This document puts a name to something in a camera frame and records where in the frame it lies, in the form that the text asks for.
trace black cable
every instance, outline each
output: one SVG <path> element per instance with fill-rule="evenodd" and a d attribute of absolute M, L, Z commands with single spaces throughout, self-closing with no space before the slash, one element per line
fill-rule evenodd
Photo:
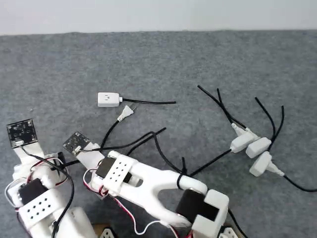
<path fill-rule="evenodd" d="M 147 137 L 148 135 L 153 135 L 153 131 L 150 131 L 146 134 L 144 134 L 143 136 L 141 136 L 139 139 L 136 139 L 135 141 L 132 141 L 131 143 L 125 144 L 125 145 L 120 145 L 120 146 L 111 146 L 111 147 L 104 147 L 103 149 L 101 148 L 97 148 L 97 149 L 93 149 L 93 150 L 81 150 L 83 152 L 89 152 L 89 151 L 103 151 L 103 150 L 116 150 L 116 149 L 123 149 L 126 147 L 129 147 L 131 145 L 134 145 L 136 143 L 138 143 L 139 141 L 141 141 L 142 139 L 144 139 L 145 137 Z"/>
<path fill-rule="evenodd" d="M 172 102 L 150 102 L 150 101 L 141 101 L 141 100 L 134 100 L 128 98 L 122 98 L 122 101 L 132 102 L 132 103 L 143 103 L 143 104 L 156 104 L 156 105 L 163 105 L 163 104 L 175 104 L 175 101 Z"/>
<path fill-rule="evenodd" d="M 100 148 L 103 149 L 103 147 L 105 146 L 105 143 L 110 135 L 110 133 L 112 132 L 112 130 L 115 128 L 116 125 L 118 125 L 119 121 L 116 120 L 115 123 L 109 128 L 109 130 L 107 131 L 103 141 L 101 142 Z"/>
<path fill-rule="evenodd" d="M 183 168 L 182 168 L 182 172 L 179 174 L 178 178 L 177 178 L 177 181 L 176 181 L 176 185 L 178 187 L 178 189 L 180 190 L 183 190 L 181 187 L 180 187 L 180 179 L 184 176 L 184 175 L 187 175 L 187 168 L 186 168 L 186 162 L 185 162 L 185 158 L 182 157 L 182 165 L 183 165 Z"/>
<path fill-rule="evenodd" d="M 268 111 L 266 110 L 266 108 L 263 106 L 263 104 L 259 101 L 259 99 L 257 97 L 255 97 L 256 102 L 259 104 L 259 106 L 262 108 L 262 110 L 265 112 L 265 114 L 267 115 L 268 119 L 270 120 L 271 124 L 272 124 L 272 128 L 273 128 L 273 136 L 271 138 L 271 141 L 274 139 L 275 135 L 276 135 L 276 127 L 275 127 L 275 123 L 271 117 L 271 115 L 268 113 Z"/>
<path fill-rule="evenodd" d="M 165 131 L 166 127 L 162 128 L 161 130 L 159 130 L 158 132 L 155 132 L 156 135 L 160 134 L 161 132 Z M 135 146 L 133 146 L 129 152 L 127 153 L 127 156 L 129 156 L 135 149 L 137 149 L 140 145 L 143 145 L 144 143 L 148 142 L 149 140 L 151 140 L 153 138 L 153 135 L 149 136 L 148 138 L 146 138 L 145 140 L 141 141 L 140 143 L 136 144 Z"/>
<path fill-rule="evenodd" d="M 160 134 L 161 132 L 165 131 L 166 130 L 166 127 L 162 128 L 161 130 L 159 130 L 158 132 L 156 132 L 156 134 Z M 129 147 L 131 145 L 134 145 L 136 144 L 137 142 L 139 142 L 140 140 L 142 140 L 143 138 L 147 137 L 148 135 L 152 134 L 154 132 L 148 132 L 146 133 L 145 135 L 141 136 L 139 139 L 129 143 L 129 144 L 126 144 L 126 145 L 121 145 L 121 146 L 112 146 L 112 147 L 106 147 L 106 148 L 103 148 L 103 150 L 113 150 L 113 149 L 123 149 L 123 148 L 126 148 L 126 147 Z M 130 151 L 129 153 L 132 153 L 133 150 L 135 150 L 137 147 L 139 147 L 140 145 L 144 144 L 145 142 L 147 142 L 148 140 L 152 139 L 153 138 L 153 135 L 149 136 L 147 139 L 145 139 L 144 141 L 140 142 L 138 145 L 134 146 Z M 89 151 L 101 151 L 100 148 L 98 149 L 93 149 L 93 150 L 82 150 L 83 152 L 89 152 Z M 68 162 L 68 163 L 65 163 L 63 165 L 60 166 L 61 169 L 64 169 L 65 167 L 68 167 L 68 166 L 71 166 L 71 165 L 75 165 L 75 164 L 78 164 L 80 163 L 79 160 L 73 160 L 71 162 Z"/>
<path fill-rule="evenodd" d="M 25 233 L 28 235 L 29 238 L 32 238 L 32 236 L 30 235 L 29 231 L 26 229 L 26 227 L 24 226 L 24 224 L 22 223 L 21 219 L 20 219 L 20 215 L 19 213 L 17 212 L 16 213 L 16 218 L 20 224 L 20 226 L 23 228 L 23 230 L 25 231 Z"/>
<path fill-rule="evenodd" d="M 44 163 L 47 163 L 48 165 L 52 166 L 53 168 L 59 170 L 61 173 L 63 173 L 66 178 L 69 180 L 70 184 L 71 184 L 71 195 L 70 195 L 70 198 L 69 198 L 69 201 L 67 203 L 67 205 L 65 206 L 64 210 L 62 211 L 61 215 L 59 216 L 58 220 L 54 223 L 54 228 L 53 228 L 53 232 L 52 232 L 52 238 L 55 238 L 55 235 L 58 231 L 58 226 L 61 222 L 61 220 L 63 219 L 64 215 L 66 214 L 67 210 L 69 209 L 73 199 L 74 199 L 74 193 L 75 193 L 75 186 L 74 186 L 74 181 L 73 179 L 71 178 L 71 176 L 66 172 L 64 171 L 63 169 L 61 169 L 60 167 L 56 166 L 54 163 L 51 163 L 50 161 L 47 161 L 46 159 L 40 157 L 40 156 L 37 156 L 37 155 L 32 155 L 30 154 L 29 152 L 27 152 L 22 146 L 20 146 L 20 148 L 24 151 L 25 154 L 27 154 L 28 156 L 32 156 Z"/>
<path fill-rule="evenodd" d="M 295 183 L 294 181 L 292 181 L 288 176 L 284 175 L 283 177 L 286 178 L 287 181 L 289 181 L 291 184 L 293 184 L 295 187 L 297 187 L 301 191 L 304 191 L 304 192 L 317 192 L 316 188 L 313 188 L 313 189 L 304 188 L 304 187 L 298 185 L 297 183 Z"/>
<path fill-rule="evenodd" d="M 241 123 L 240 121 L 238 121 L 236 118 L 234 118 L 229 112 L 228 110 L 223 106 L 222 103 L 220 103 L 217 98 L 215 98 L 210 92 L 208 92 L 206 89 L 204 89 L 202 86 L 197 85 L 197 87 L 202 90 L 204 93 L 206 93 L 209 97 L 211 97 L 217 104 L 218 106 L 220 106 L 220 108 L 223 110 L 223 112 L 226 115 L 229 115 L 230 117 L 228 118 L 228 120 L 230 121 L 230 123 L 233 123 L 233 121 L 235 121 L 237 124 L 239 124 L 240 126 L 242 126 L 244 129 L 247 128 L 243 123 Z"/>
<path fill-rule="evenodd" d="M 61 169 L 65 169 L 65 167 L 68 167 L 68 166 L 71 166 L 71 165 L 75 165 L 75 164 L 78 164 L 78 163 L 80 163 L 79 160 L 73 160 L 73 161 L 70 161 L 70 162 L 65 163 L 65 164 L 63 164 L 63 165 L 60 165 L 59 167 L 60 167 Z"/>
<path fill-rule="evenodd" d="M 216 158 L 214 158 L 210 162 L 206 163 L 205 165 L 199 167 L 197 170 L 193 171 L 191 174 L 189 174 L 189 176 L 192 177 L 192 176 L 198 174 L 199 172 L 201 172 L 202 170 L 207 168 L 209 165 L 213 164 L 214 162 L 216 162 L 217 160 L 219 160 L 220 158 L 222 158 L 223 156 L 225 156 L 226 154 L 228 154 L 230 152 L 231 152 L 231 149 L 223 152 L 221 155 L 218 155 Z"/>
<path fill-rule="evenodd" d="M 231 211 L 230 208 L 228 209 L 228 213 L 229 213 L 229 215 L 231 216 L 231 218 L 232 218 L 234 224 L 235 224 L 236 227 L 238 228 L 239 232 L 240 232 L 245 238 L 248 238 L 247 235 L 243 232 L 243 230 L 242 230 L 241 227 L 239 226 L 239 224 L 238 224 L 236 218 L 234 217 L 234 215 L 233 215 L 233 213 L 232 213 L 232 211 Z"/>
<path fill-rule="evenodd" d="M 278 127 L 278 129 L 277 129 L 277 132 L 276 132 L 276 134 L 275 134 L 275 137 L 272 139 L 272 143 L 269 145 L 267 151 L 270 151 L 270 149 L 272 148 L 272 145 L 274 144 L 274 142 L 275 142 L 277 136 L 278 136 L 279 133 L 281 132 L 282 127 L 283 127 L 283 125 L 284 125 L 284 119 L 285 119 L 284 106 L 281 107 L 281 110 L 282 110 L 281 123 L 280 123 L 280 125 L 279 125 L 279 127 Z"/>
<path fill-rule="evenodd" d="M 219 102 L 221 103 L 221 105 L 225 108 L 223 102 L 222 102 L 222 98 L 221 98 L 221 95 L 220 95 L 220 90 L 219 88 L 217 88 L 217 94 L 218 94 L 218 99 L 219 99 Z M 228 118 L 229 122 L 232 123 L 232 118 L 230 117 L 227 109 L 224 111 L 224 113 L 226 114 L 226 117 Z"/>

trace floor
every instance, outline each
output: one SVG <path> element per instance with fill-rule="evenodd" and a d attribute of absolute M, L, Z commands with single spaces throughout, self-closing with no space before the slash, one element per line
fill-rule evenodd
<path fill-rule="evenodd" d="M 261 99 L 276 124 L 284 105 L 284 127 L 271 150 L 274 162 L 299 184 L 317 187 L 317 31 L 1 36 L 0 81 L 1 189 L 12 181 L 13 166 L 19 163 L 6 124 L 33 118 L 43 150 L 63 151 L 71 161 L 74 157 L 63 149 L 64 141 L 79 130 L 100 143 L 123 109 L 98 108 L 100 91 L 140 100 L 176 100 L 175 105 L 138 105 L 107 144 L 124 144 L 166 126 L 158 137 L 163 152 L 178 166 L 184 156 L 193 171 L 226 151 L 235 138 L 224 113 L 198 84 L 214 95 L 219 87 L 229 111 L 261 136 L 271 137 L 272 129 L 254 97 Z M 169 169 L 153 141 L 131 156 Z M 302 192 L 270 172 L 256 178 L 249 173 L 253 162 L 244 152 L 229 154 L 195 178 L 229 196 L 250 238 L 317 234 L 317 194 Z M 92 223 L 110 223 L 121 238 L 137 237 L 130 218 L 114 201 L 100 201 L 83 186 L 83 166 L 69 169 L 75 182 L 73 206 L 83 207 Z M 69 184 L 61 191 L 68 198 Z M 164 191 L 159 196 L 175 209 L 181 194 Z M 135 215 L 138 230 L 153 220 L 143 209 L 121 201 Z M 21 237 L 23 230 L 4 196 L 0 211 L 1 237 Z M 144 237 L 173 234 L 153 225 Z"/>

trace wire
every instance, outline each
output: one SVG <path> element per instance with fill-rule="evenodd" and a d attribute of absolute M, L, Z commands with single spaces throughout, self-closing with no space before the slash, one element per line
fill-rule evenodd
<path fill-rule="evenodd" d="M 156 104 L 156 105 L 176 104 L 175 101 L 172 101 L 172 102 L 150 102 L 150 101 L 141 101 L 141 100 L 134 100 L 134 99 L 128 99 L 128 98 L 122 98 L 122 101 L 132 102 L 132 103 L 143 103 L 143 104 Z"/>
<path fill-rule="evenodd" d="M 263 104 L 260 102 L 260 100 L 255 97 L 256 102 L 259 104 L 259 106 L 262 108 L 262 110 L 265 112 L 265 114 L 267 115 L 268 119 L 270 120 L 271 124 L 272 124 L 272 128 L 273 128 L 273 136 L 271 138 L 271 140 L 274 139 L 275 135 L 276 135 L 276 127 L 275 127 L 275 123 L 271 117 L 271 115 L 268 113 L 268 111 L 266 110 L 266 108 L 263 106 Z"/>
<path fill-rule="evenodd" d="M 21 225 L 21 227 L 23 228 L 23 230 L 25 231 L 25 233 L 28 235 L 29 238 L 32 238 L 32 236 L 30 235 L 29 231 L 26 229 L 26 227 L 24 226 L 24 224 L 22 223 L 21 219 L 20 219 L 20 215 L 19 213 L 17 212 L 16 213 L 16 218 L 19 222 L 19 224 Z"/>
<path fill-rule="evenodd" d="M 107 133 L 106 133 L 106 135 L 105 135 L 105 137 L 104 137 L 104 139 L 103 139 L 103 141 L 102 141 L 102 143 L 101 143 L 101 146 L 100 146 L 101 149 L 104 148 L 105 143 L 106 143 L 106 141 L 107 141 L 107 139 L 108 139 L 110 133 L 111 133 L 112 130 L 115 128 L 115 126 L 118 125 L 118 123 L 119 123 L 119 121 L 116 120 L 115 123 L 114 123 L 114 124 L 109 128 L 109 130 L 107 131 Z"/>
<path fill-rule="evenodd" d="M 222 158 L 223 156 L 225 156 L 226 154 L 230 153 L 230 150 L 227 150 L 225 152 L 223 152 L 221 155 L 218 155 L 216 158 L 214 158 L 213 160 L 211 160 L 210 162 L 206 163 L 205 165 L 199 167 L 197 170 L 193 171 L 191 174 L 189 174 L 190 177 L 200 173 L 202 170 L 204 170 L 205 168 L 207 168 L 209 165 L 213 164 L 214 162 L 216 162 L 217 160 L 219 160 L 220 158 Z"/>
<path fill-rule="evenodd" d="M 210 92 L 208 92 L 206 89 L 204 89 L 202 86 L 200 85 L 197 85 L 197 87 L 202 90 L 204 93 L 206 93 L 209 97 L 211 97 L 219 106 L 220 108 L 223 110 L 223 112 L 226 114 L 226 115 L 229 115 L 229 118 L 228 120 L 230 121 L 230 123 L 233 123 L 233 121 L 235 121 L 237 124 L 239 124 L 240 126 L 242 126 L 244 129 L 247 128 L 243 123 L 241 123 L 240 121 L 238 121 L 236 118 L 234 118 L 229 112 L 228 110 L 224 107 L 224 105 L 219 102 L 217 100 L 217 98 L 215 98 Z"/>
<path fill-rule="evenodd" d="M 174 227 L 172 227 L 171 225 L 168 225 L 168 227 L 172 230 L 174 236 L 175 236 L 176 238 L 179 238 L 179 235 L 178 235 L 176 229 L 175 229 Z"/>
<path fill-rule="evenodd" d="M 272 139 L 272 143 L 269 145 L 269 147 L 268 147 L 268 149 L 267 149 L 268 151 L 270 151 L 272 145 L 274 144 L 276 138 L 278 137 L 278 135 L 279 135 L 279 133 L 281 132 L 282 127 L 283 127 L 283 125 L 284 125 L 284 119 L 285 119 L 284 106 L 281 106 L 281 110 L 282 110 L 281 123 L 280 123 L 280 125 L 279 125 L 279 127 L 278 127 L 278 129 L 277 129 L 277 133 L 275 134 L 275 137 Z"/>
<path fill-rule="evenodd" d="M 61 165 L 60 168 L 64 169 L 65 167 L 68 167 L 68 166 L 71 166 L 71 165 L 75 165 L 75 164 L 78 164 L 78 163 L 80 163 L 79 160 L 73 160 L 73 161 L 70 161 L 68 163 L 65 163 L 65 164 Z"/>
<path fill-rule="evenodd" d="M 161 130 L 159 130 L 158 132 L 155 132 L 156 135 L 160 134 L 161 132 L 165 131 L 166 127 L 162 128 Z M 149 136 L 148 138 L 146 138 L 145 140 L 141 141 L 140 143 L 136 144 L 135 146 L 133 146 L 129 152 L 127 153 L 127 156 L 129 156 L 135 149 L 137 149 L 140 145 L 143 145 L 144 143 L 148 142 L 149 140 L 151 140 L 153 138 L 153 135 Z"/>
<path fill-rule="evenodd" d="M 297 183 L 295 183 L 294 181 L 292 181 L 288 176 L 284 175 L 283 177 L 286 178 L 287 181 L 289 181 L 291 184 L 293 184 L 295 187 L 297 187 L 301 191 L 304 191 L 304 192 L 317 192 L 316 188 L 315 189 L 304 188 L 304 187 L 298 185 Z"/>
<path fill-rule="evenodd" d="M 223 104 L 223 102 L 222 102 L 222 98 L 221 98 L 221 95 L 220 95 L 220 90 L 219 90 L 219 88 L 217 88 L 217 94 L 218 94 L 219 102 L 221 103 L 221 105 L 223 106 L 223 108 L 225 108 L 225 106 L 224 106 L 224 104 Z M 224 111 L 224 113 L 226 114 L 226 116 L 227 116 L 229 122 L 230 122 L 230 123 L 233 123 L 232 118 L 230 117 L 230 115 L 229 115 L 227 109 Z"/>
<path fill-rule="evenodd" d="M 232 218 L 234 224 L 235 224 L 236 227 L 238 228 L 239 232 L 240 232 L 245 238 L 248 238 L 247 235 L 243 232 L 243 230 L 242 230 L 241 227 L 239 226 L 239 224 L 238 224 L 236 218 L 234 217 L 234 215 L 233 215 L 233 213 L 232 213 L 232 211 L 231 211 L 230 208 L 228 209 L 228 213 L 229 213 L 229 215 L 231 216 L 231 218 Z"/>
<path fill-rule="evenodd" d="M 134 144 L 138 143 L 139 141 L 141 141 L 142 139 L 144 139 L 145 137 L 147 137 L 148 135 L 151 135 L 153 133 L 154 133 L 153 131 L 150 131 L 150 132 L 142 135 L 139 139 L 136 139 L 135 141 L 132 141 L 131 143 L 128 143 L 128 144 L 125 144 L 125 145 L 120 145 L 120 146 L 104 147 L 102 150 L 123 149 L 123 148 L 129 147 L 131 145 L 134 145 Z M 93 149 L 93 150 L 80 150 L 80 151 L 90 152 L 90 151 L 102 151 L 102 150 L 100 148 L 97 148 L 97 149 Z"/>
<path fill-rule="evenodd" d="M 8 200 L 8 202 L 9 202 L 9 204 L 12 206 L 12 207 L 14 207 L 14 208 L 16 208 L 15 207 L 15 204 L 12 202 L 12 200 L 9 198 L 9 196 L 8 196 L 8 190 L 9 190 L 9 188 L 12 186 L 12 184 L 14 184 L 14 183 L 16 183 L 17 181 L 20 181 L 20 180 L 27 180 L 26 178 L 18 178 L 18 179 L 16 179 L 16 180 L 14 180 L 14 181 L 12 181 L 11 183 L 9 183 L 6 187 L 5 187 L 5 189 L 4 189 L 4 195 L 5 195 L 5 198 Z"/>
<path fill-rule="evenodd" d="M 86 170 L 86 172 L 84 173 L 84 176 L 83 176 L 83 182 L 84 182 L 84 185 L 86 186 L 86 188 L 87 188 L 88 190 L 90 190 L 90 191 L 92 191 L 92 192 L 95 192 L 95 193 L 99 193 L 99 191 L 94 190 L 92 187 L 90 187 L 89 184 L 86 182 L 86 179 L 85 179 L 86 174 L 87 174 L 88 172 L 90 172 L 90 171 L 96 171 L 96 170 L 97 170 L 97 169 L 88 169 L 88 170 Z"/>
<path fill-rule="evenodd" d="M 55 235 L 58 231 L 58 226 L 61 222 L 61 220 L 63 219 L 64 215 L 66 214 L 67 210 L 69 209 L 73 199 L 74 199 L 74 193 L 75 193 L 75 186 L 74 186 L 74 182 L 73 182 L 73 179 L 71 178 L 71 176 L 69 175 L 69 173 L 67 173 L 66 171 L 64 171 L 63 169 L 61 169 L 60 167 L 56 166 L 55 164 L 51 163 L 50 161 L 46 161 L 44 158 L 40 157 L 40 156 L 37 156 L 37 155 L 32 155 L 30 154 L 29 152 L 27 152 L 22 146 L 20 146 L 20 148 L 24 151 L 25 154 L 27 154 L 28 156 L 32 156 L 44 163 L 47 163 L 49 164 L 50 166 L 56 168 L 57 170 L 59 170 L 61 173 L 63 173 L 67 179 L 69 180 L 70 182 L 70 185 L 71 185 L 71 195 L 70 195 L 70 198 L 69 198 L 69 201 L 67 203 L 67 205 L 65 206 L 64 210 L 62 211 L 61 215 L 59 216 L 58 220 L 54 223 L 54 228 L 53 228 L 53 232 L 52 232 L 52 238 L 55 238 Z"/>
<path fill-rule="evenodd" d="M 147 229 L 149 228 L 150 225 L 152 225 L 152 224 L 154 224 L 154 223 L 160 223 L 159 220 L 157 220 L 157 221 L 152 221 L 152 222 L 150 222 L 150 223 L 148 223 L 148 224 L 146 225 L 146 227 L 144 228 L 144 230 L 143 230 L 142 232 L 138 232 L 138 231 L 137 231 L 137 228 L 136 228 L 136 221 L 135 221 L 135 218 L 134 218 L 133 214 L 132 214 L 117 198 L 115 198 L 115 197 L 112 197 L 112 198 L 113 198 L 113 199 L 115 200 L 115 202 L 119 205 L 119 207 L 121 207 L 121 208 L 131 217 L 131 219 L 132 219 L 132 221 L 133 221 L 133 225 L 134 225 L 134 232 L 135 232 L 135 234 L 137 234 L 137 235 L 139 235 L 139 236 L 144 235 L 145 232 L 147 232 Z"/>

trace white robot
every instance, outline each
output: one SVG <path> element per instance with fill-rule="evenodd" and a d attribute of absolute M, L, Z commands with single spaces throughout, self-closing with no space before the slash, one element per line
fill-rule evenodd
<path fill-rule="evenodd" d="M 44 155 L 37 141 L 33 121 L 29 119 L 9 124 L 7 130 L 11 146 L 21 164 L 14 167 L 13 182 L 7 186 L 5 195 L 18 212 L 29 236 L 97 238 L 83 209 L 69 208 L 71 199 L 66 203 L 56 189 L 70 177 L 67 177 L 67 171 L 60 173 L 54 170 L 56 166 L 47 163 L 58 162 L 60 166 L 64 161 L 57 154 Z M 93 144 L 79 132 L 74 133 L 64 147 L 87 168 L 84 183 L 101 199 L 111 196 L 128 213 L 117 197 L 144 208 L 157 219 L 150 224 L 161 223 L 170 228 L 175 237 L 179 236 L 174 227 L 189 227 L 191 232 L 187 237 L 237 238 L 231 228 L 222 228 L 228 213 L 229 198 L 218 191 L 208 190 L 204 183 L 170 170 L 153 168 L 116 151 L 110 151 L 105 158 L 100 151 L 94 150 L 99 145 Z M 92 176 L 86 182 L 85 175 L 88 172 L 92 172 Z M 178 188 L 185 192 L 173 212 L 160 203 L 158 193 L 163 189 Z M 109 238 L 113 237 L 109 230 L 100 237 L 106 237 L 105 234 Z"/>

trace circuit board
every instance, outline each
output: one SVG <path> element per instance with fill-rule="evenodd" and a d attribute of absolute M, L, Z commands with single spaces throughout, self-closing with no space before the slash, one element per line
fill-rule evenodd
<path fill-rule="evenodd" d="M 64 142 L 63 147 L 76 156 L 79 153 L 79 151 L 76 151 L 78 146 L 80 146 L 81 149 L 84 149 L 89 144 L 89 142 L 90 140 L 87 137 L 77 131 L 72 134 L 72 136 L 67 141 Z"/>
<path fill-rule="evenodd" d="M 38 142 L 32 119 L 6 125 L 12 149 Z"/>

